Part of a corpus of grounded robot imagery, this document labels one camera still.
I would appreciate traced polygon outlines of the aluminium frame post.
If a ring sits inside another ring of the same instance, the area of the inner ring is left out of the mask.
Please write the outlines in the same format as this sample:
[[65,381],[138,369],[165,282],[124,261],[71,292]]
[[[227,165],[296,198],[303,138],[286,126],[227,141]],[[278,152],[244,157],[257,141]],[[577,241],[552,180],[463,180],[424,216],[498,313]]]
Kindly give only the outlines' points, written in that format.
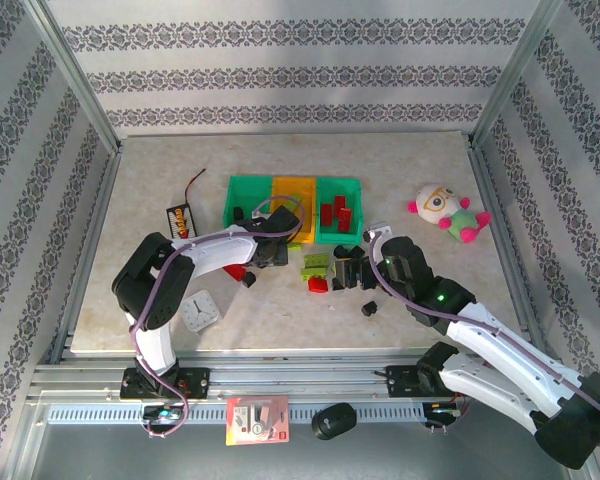
[[475,128],[468,136],[471,147],[476,148],[484,142],[562,4],[563,0],[539,0]]
[[121,140],[101,106],[86,74],[76,59],[64,32],[45,0],[20,0],[32,17],[42,40],[54,57],[64,79],[72,89],[91,124],[110,154],[120,151]]

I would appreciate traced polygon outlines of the red carded retail package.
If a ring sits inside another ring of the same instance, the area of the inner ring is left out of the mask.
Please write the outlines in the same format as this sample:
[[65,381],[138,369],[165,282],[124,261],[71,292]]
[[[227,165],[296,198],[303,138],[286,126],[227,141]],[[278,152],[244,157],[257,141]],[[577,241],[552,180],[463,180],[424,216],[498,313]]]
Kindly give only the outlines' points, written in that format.
[[248,396],[227,400],[227,446],[277,444],[289,440],[286,396]]

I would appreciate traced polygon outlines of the small circuit board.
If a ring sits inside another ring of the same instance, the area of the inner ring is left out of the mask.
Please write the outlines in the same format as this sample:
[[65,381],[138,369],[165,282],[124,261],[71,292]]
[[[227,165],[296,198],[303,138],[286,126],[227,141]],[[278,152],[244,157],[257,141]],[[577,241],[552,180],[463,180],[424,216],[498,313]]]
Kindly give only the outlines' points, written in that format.
[[424,414],[429,421],[450,424],[462,415],[462,411],[454,403],[425,403]]
[[148,425],[173,425],[179,422],[183,408],[176,405],[146,405],[142,412],[142,422]]

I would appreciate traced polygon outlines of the black computer mouse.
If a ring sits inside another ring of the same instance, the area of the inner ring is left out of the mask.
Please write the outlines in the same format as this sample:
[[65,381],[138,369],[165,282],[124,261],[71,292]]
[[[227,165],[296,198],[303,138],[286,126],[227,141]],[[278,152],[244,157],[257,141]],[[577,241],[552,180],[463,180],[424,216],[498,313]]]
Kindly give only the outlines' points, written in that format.
[[357,413],[349,403],[338,403],[317,412],[311,420],[314,435],[320,440],[332,440],[357,424]]

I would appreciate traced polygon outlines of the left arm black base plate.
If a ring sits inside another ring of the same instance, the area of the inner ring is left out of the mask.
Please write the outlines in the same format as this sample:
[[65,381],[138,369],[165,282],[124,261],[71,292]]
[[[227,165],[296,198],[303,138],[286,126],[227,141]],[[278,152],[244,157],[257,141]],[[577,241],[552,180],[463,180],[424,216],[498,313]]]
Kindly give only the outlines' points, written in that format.
[[[210,370],[174,365],[161,379],[179,390],[187,399],[206,399]],[[124,371],[119,396],[121,400],[178,399],[175,393],[150,377],[140,366]]]

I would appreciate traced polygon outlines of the white square alarm clock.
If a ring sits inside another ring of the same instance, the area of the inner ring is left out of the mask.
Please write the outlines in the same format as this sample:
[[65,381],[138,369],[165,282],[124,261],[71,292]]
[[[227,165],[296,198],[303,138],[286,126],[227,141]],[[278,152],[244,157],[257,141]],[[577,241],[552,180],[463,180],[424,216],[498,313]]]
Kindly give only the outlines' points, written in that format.
[[184,299],[180,314],[191,332],[200,332],[221,319],[220,310],[207,290],[200,290]]

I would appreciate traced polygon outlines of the plush toy with glasses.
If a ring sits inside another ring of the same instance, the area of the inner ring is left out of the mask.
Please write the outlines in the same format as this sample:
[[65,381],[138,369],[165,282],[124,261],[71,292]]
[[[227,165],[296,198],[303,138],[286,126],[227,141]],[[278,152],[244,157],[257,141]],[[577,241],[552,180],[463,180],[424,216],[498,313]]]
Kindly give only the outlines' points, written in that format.
[[474,242],[492,220],[490,212],[470,211],[471,200],[446,185],[427,184],[407,203],[409,213],[436,225],[463,244]]

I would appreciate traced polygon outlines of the yellow plastic bin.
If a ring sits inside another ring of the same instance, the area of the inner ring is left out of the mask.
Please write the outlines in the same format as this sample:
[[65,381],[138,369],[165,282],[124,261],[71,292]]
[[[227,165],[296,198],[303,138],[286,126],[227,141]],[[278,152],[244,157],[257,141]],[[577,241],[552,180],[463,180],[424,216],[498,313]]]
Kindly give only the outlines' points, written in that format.
[[294,241],[312,244],[316,235],[316,178],[277,176],[273,178],[272,195],[297,197],[304,210],[304,220]]

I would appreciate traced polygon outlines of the aluminium front rail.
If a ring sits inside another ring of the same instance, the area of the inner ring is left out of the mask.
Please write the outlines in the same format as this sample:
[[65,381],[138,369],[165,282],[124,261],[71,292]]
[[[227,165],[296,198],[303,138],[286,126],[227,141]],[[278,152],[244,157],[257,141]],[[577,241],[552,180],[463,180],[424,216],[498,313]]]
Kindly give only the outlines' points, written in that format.
[[[208,368],[208,401],[230,396],[287,395],[295,401],[388,397],[389,365],[411,365],[426,352],[411,349],[308,349],[185,352],[182,367]],[[72,357],[39,365],[26,394],[33,403],[118,402],[127,356]]]

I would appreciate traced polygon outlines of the aluminium side rail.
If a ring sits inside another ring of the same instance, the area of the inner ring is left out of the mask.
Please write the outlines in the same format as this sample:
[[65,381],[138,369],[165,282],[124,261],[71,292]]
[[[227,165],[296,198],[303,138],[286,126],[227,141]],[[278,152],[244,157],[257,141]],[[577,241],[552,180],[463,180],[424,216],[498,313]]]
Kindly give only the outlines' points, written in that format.
[[466,141],[467,154],[474,178],[484,207],[493,215],[492,236],[496,250],[503,269],[510,297],[516,312],[518,323],[522,332],[540,351],[551,355],[553,351],[548,349],[544,335],[539,327],[534,313],[531,297],[527,292],[521,269],[519,268],[515,255],[514,244],[509,236],[505,216],[498,201],[498,196],[493,182],[488,174],[487,165],[482,153],[476,150],[469,141]]
[[75,330],[122,153],[123,147],[120,146],[118,151],[110,157],[106,168],[102,172],[101,182],[97,191],[97,197],[93,204],[93,211],[90,216],[88,229],[72,277],[71,289],[67,294],[64,309],[62,310],[62,316],[60,317],[58,328],[50,344],[48,355],[45,357],[45,362],[47,364],[58,364],[62,360],[65,342],[69,337],[69,334]]

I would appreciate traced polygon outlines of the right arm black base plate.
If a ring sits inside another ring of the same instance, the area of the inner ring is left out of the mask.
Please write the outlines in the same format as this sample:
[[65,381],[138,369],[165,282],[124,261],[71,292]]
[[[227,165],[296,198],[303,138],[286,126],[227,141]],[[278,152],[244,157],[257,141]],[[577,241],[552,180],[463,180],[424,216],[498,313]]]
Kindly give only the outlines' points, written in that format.
[[451,398],[449,390],[437,373],[416,365],[390,365],[385,368],[385,379],[390,398]]

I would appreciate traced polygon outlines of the green plastic bin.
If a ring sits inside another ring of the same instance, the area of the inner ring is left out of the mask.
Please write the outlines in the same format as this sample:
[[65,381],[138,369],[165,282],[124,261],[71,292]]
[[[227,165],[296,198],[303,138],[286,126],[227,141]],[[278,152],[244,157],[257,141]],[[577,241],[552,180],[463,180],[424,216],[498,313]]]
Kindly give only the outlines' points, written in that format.
[[231,176],[227,188],[223,213],[225,228],[235,223],[234,209],[239,207],[245,220],[252,219],[252,212],[272,195],[272,176]]
[[[333,214],[331,226],[322,225],[321,207],[333,204],[337,195],[345,197],[345,207],[352,211],[348,232],[338,230],[338,215]],[[315,242],[332,245],[358,245],[361,242],[364,224],[362,188],[360,181],[345,177],[318,177],[316,186],[316,233]]]

